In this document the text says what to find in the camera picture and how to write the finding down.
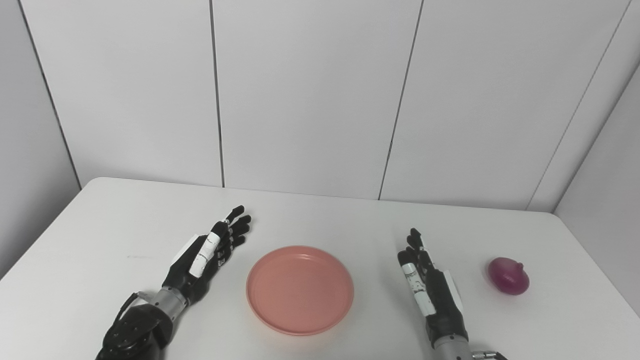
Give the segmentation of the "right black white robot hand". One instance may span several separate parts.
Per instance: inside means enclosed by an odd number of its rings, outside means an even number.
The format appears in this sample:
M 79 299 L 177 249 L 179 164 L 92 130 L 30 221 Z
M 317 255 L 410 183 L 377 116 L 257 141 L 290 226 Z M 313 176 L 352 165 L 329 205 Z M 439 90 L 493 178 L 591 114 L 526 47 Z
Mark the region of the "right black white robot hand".
M 407 248 L 397 254 L 420 313 L 425 318 L 426 333 L 433 349 L 441 339 L 469 341 L 462 310 L 454 297 L 451 281 L 436 268 L 423 244 L 422 234 L 411 228 Z

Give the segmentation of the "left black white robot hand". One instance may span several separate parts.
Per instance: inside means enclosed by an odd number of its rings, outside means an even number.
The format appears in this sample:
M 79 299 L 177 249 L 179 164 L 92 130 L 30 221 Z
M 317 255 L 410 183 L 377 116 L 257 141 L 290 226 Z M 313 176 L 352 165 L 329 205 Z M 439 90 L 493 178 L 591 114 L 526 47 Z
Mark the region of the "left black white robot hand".
M 209 233 L 195 235 L 174 258 L 162 286 L 179 291 L 188 305 L 199 302 L 220 268 L 246 242 L 251 221 L 245 207 L 239 205 Z

